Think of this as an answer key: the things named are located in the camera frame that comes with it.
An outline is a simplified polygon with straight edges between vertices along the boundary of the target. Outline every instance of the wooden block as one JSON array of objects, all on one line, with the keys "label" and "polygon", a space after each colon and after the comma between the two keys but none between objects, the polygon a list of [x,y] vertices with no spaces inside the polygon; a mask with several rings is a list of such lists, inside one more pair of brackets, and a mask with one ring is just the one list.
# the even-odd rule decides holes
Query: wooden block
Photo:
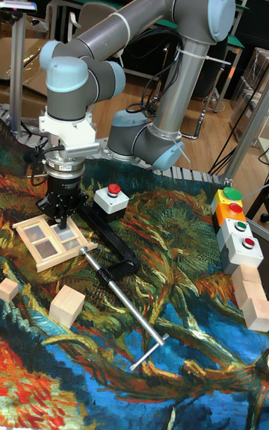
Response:
[{"label": "wooden block", "polygon": [[82,310],[85,296],[77,290],[63,286],[49,308],[49,319],[70,328]]},{"label": "wooden block", "polygon": [[269,331],[269,301],[248,299],[242,306],[247,328],[251,331]]},{"label": "wooden block", "polygon": [[234,288],[240,286],[242,281],[262,283],[258,269],[246,264],[239,264],[232,274]]},{"label": "wooden block", "polygon": [[0,299],[5,302],[11,302],[15,295],[18,293],[19,285],[11,281],[11,279],[4,279],[0,284]]},{"label": "wooden block", "polygon": [[236,281],[234,287],[235,298],[239,309],[242,309],[242,306],[248,299],[267,301],[267,297],[260,282]]}]

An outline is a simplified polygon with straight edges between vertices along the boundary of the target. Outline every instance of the wooden window frame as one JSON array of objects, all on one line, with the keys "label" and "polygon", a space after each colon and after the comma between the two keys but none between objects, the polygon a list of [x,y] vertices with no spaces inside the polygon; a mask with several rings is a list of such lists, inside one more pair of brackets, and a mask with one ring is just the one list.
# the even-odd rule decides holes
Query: wooden window frame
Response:
[{"label": "wooden window frame", "polygon": [[[25,221],[21,221],[21,222],[17,222],[16,224],[13,224],[13,228],[17,230],[19,236],[22,238],[22,241],[28,248],[28,251],[31,253],[34,260],[36,261],[37,272],[44,271],[45,269],[48,269],[49,267],[56,266],[57,264],[63,263],[68,259],[75,258],[78,255],[78,251],[82,246],[86,246],[88,251],[90,251],[91,249],[95,249],[97,247],[97,244],[87,241],[87,239],[79,231],[78,227],[70,217],[67,218],[67,225],[69,226],[70,230],[73,232],[73,236],[65,240],[61,240],[59,238],[57,232],[53,229],[54,225],[49,226],[49,224],[47,223],[48,219],[49,218],[45,214],[41,214],[40,216],[36,216],[35,218],[26,219]],[[45,237],[42,237],[35,241],[30,241],[27,234],[25,233],[25,230],[28,228],[32,228],[35,225],[38,225],[40,227]],[[35,246],[48,239],[50,240],[51,244],[55,248],[55,251],[57,252],[57,254],[48,256],[47,258],[42,258]],[[79,245],[72,249],[66,250],[64,248],[64,244],[73,239],[77,239],[79,242]]]}]

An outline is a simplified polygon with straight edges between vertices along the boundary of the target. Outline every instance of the metal tool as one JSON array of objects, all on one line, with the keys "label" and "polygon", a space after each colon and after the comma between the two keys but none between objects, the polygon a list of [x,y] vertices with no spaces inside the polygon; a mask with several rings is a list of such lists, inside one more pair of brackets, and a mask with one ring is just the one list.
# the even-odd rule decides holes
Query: metal tool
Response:
[{"label": "metal tool", "polygon": [[105,281],[105,283],[113,290],[119,300],[127,307],[127,309],[131,312],[134,318],[142,325],[146,332],[155,340],[156,344],[137,361],[136,364],[133,364],[130,368],[134,370],[138,365],[141,364],[157,347],[163,346],[165,344],[165,340],[169,337],[168,334],[165,334],[161,337],[158,332],[149,324],[149,322],[142,316],[142,314],[137,310],[137,308],[129,301],[128,297],[121,291],[119,286],[110,279],[109,272],[100,266],[100,264],[96,261],[96,259],[87,252],[87,247],[83,246],[79,249],[78,252],[80,255],[86,257],[88,263],[97,271],[99,277]]}]

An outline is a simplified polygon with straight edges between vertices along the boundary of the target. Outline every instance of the red button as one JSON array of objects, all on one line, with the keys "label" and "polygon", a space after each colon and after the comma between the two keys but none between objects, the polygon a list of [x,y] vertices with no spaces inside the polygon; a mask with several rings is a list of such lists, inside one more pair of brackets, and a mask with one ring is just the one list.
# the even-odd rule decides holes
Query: red button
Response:
[{"label": "red button", "polygon": [[236,203],[231,203],[229,205],[229,208],[231,210],[231,212],[239,214],[243,211],[243,208],[240,205],[237,205]]},{"label": "red button", "polygon": [[120,192],[120,186],[118,184],[109,184],[108,191],[111,194],[118,194]]},{"label": "red button", "polygon": [[249,246],[254,246],[255,244],[253,239],[250,239],[250,237],[246,237],[245,243],[249,244]]}]

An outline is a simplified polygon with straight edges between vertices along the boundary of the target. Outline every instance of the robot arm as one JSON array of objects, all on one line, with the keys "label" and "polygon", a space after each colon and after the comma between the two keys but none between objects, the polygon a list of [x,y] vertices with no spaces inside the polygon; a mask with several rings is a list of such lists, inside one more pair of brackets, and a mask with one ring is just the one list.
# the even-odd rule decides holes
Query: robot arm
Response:
[{"label": "robot arm", "polygon": [[[43,212],[60,219],[64,227],[66,216],[81,202],[67,203],[68,198],[62,205],[55,196],[72,196],[73,179],[78,196],[84,157],[96,151],[87,105],[110,99],[125,86],[121,67],[104,60],[160,19],[177,24],[184,54],[180,67],[175,60],[170,68],[167,82],[176,79],[161,99],[154,122],[148,123],[142,113],[116,113],[108,141],[117,157],[135,155],[167,169],[184,148],[179,127],[208,48],[224,40],[234,15],[235,0],[134,0],[67,44],[53,41],[43,47],[40,63],[47,71],[48,110],[40,118],[40,128],[49,132],[50,146],[64,148],[46,156],[48,194],[39,205]],[[56,205],[64,211],[58,214]]]}]

